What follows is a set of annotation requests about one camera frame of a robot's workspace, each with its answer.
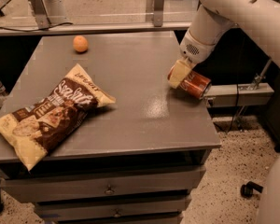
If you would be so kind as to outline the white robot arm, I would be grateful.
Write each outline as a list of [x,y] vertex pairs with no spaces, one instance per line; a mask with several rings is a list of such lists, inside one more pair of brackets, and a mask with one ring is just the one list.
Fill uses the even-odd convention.
[[[193,68],[208,58],[218,40],[239,26],[280,68],[280,3],[274,0],[200,0],[168,81],[173,88],[193,93]],[[270,169],[260,196],[256,224],[280,224],[280,155]]]

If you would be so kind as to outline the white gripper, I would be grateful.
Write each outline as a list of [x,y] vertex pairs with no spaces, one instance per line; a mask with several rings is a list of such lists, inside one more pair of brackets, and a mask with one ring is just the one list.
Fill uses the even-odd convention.
[[186,58],[177,60],[171,68],[167,78],[169,85],[176,89],[195,64],[205,61],[214,48],[214,45],[204,44],[195,39],[190,31],[186,31],[180,43],[181,54]]

